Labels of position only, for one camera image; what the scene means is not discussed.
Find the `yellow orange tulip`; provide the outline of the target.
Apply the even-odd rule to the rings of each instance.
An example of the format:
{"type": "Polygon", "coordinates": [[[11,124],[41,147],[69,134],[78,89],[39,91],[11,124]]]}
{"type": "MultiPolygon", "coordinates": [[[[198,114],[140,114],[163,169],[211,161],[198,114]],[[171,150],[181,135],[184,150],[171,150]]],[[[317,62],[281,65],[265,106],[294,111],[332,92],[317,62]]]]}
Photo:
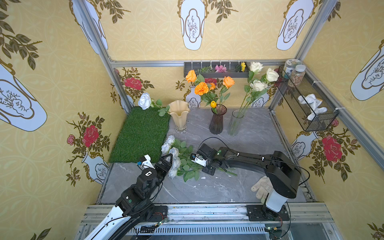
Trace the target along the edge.
{"type": "Polygon", "coordinates": [[[217,103],[215,101],[211,101],[210,103],[210,106],[211,106],[211,110],[214,114],[218,114],[218,110],[217,110],[217,103]]]}

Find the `orange marigold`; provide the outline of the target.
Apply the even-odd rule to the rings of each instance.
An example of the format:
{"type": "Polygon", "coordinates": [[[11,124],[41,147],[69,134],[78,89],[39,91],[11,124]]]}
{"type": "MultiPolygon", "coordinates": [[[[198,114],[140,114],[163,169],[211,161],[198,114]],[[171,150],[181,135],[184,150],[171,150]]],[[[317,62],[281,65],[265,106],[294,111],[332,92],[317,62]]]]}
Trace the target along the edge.
{"type": "Polygon", "coordinates": [[[209,90],[210,88],[208,87],[207,83],[201,82],[195,87],[195,94],[202,96],[204,94],[207,94],[209,90]]]}

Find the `orange rose stem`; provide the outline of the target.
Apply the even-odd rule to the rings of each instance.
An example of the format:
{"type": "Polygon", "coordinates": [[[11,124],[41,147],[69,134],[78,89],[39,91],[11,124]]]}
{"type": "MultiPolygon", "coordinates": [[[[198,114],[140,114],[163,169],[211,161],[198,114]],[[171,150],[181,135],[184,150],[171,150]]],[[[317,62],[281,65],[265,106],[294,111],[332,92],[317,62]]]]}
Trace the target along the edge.
{"type": "Polygon", "coordinates": [[[223,104],[230,96],[231,93],[228,93],[228,90],[235,84],[235,81],[231,77],[224,77],[223,87],[221,90],[221,103],[223,104]]]}

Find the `white rose stem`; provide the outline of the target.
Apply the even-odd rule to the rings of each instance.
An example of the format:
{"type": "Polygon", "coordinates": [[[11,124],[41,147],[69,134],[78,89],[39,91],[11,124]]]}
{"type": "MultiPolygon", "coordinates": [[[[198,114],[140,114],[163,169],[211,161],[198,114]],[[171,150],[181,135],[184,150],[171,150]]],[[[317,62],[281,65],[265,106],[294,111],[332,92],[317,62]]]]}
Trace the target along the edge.
{"type": "Polygon", "coordinates": [[[241,110],[244,115],[246,114],[248,108],[251,107],[252,103],[265,94],[279,78],[278,72],[271,68],[268,68],[265,74],[258,77],[263,70],[263,64],[260,62],[251,62],[249,69],[247,84],[244,86],[246,94],[242,101],[241,107],[238,109],[241,110]]]}

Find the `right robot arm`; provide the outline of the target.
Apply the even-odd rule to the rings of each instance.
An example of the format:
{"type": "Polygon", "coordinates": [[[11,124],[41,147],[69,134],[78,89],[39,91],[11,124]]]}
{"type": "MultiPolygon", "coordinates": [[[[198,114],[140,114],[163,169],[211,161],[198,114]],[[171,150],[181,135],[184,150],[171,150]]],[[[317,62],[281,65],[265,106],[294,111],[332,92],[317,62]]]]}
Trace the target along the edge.
{"type": "Polygon", "coordinates": [[[216,169],[240,168],[253,172],[264,172],[272,184],[272,192],[267,194],[266,207],[277,213],[288,199],[297,196],[302,171],[284,153],[275,151],[271,155],[242,153],[227,147],[215,150],[202,144],[192,162],[203,166],[203,172],[211,176],[216,169]]]}

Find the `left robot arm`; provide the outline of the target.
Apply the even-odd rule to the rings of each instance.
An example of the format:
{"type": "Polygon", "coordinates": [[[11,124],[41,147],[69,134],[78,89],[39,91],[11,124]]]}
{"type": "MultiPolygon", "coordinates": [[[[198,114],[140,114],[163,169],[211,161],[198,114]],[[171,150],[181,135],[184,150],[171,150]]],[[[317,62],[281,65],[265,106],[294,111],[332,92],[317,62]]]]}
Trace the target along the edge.
{"type": "Polygon", "coordinates": [[[172,154],[160,157],[153,167],[146,165],[137,182],[122,192],[111,211],[86,239],[120,240],[137,224],[149,220],[155,210],[151,196],[161,188],[172,165],[172,154]]]}

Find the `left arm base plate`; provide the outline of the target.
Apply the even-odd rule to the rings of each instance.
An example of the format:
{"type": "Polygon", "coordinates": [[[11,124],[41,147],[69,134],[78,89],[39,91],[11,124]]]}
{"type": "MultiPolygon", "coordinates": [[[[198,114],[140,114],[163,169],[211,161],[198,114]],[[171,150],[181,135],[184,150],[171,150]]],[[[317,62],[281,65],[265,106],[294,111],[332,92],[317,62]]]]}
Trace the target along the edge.
{"type": "Polygon", "coordinates": [[[166,205],[154,205],[146,216],[147,222],[161,222],[168,217],[168,207],[166,205]]]}

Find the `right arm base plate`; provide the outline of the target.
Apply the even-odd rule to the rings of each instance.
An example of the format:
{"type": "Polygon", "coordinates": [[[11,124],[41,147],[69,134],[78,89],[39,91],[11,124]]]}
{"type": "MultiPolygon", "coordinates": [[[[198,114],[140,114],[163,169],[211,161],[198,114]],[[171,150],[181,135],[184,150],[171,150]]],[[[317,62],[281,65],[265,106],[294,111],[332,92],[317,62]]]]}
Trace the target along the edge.
{"type": "Polygon", "coordinates": [[[251,222],[289,221],[290,214],[285,205],[276,213],[264,205],[246,205],[247,216],[251,222]]]}

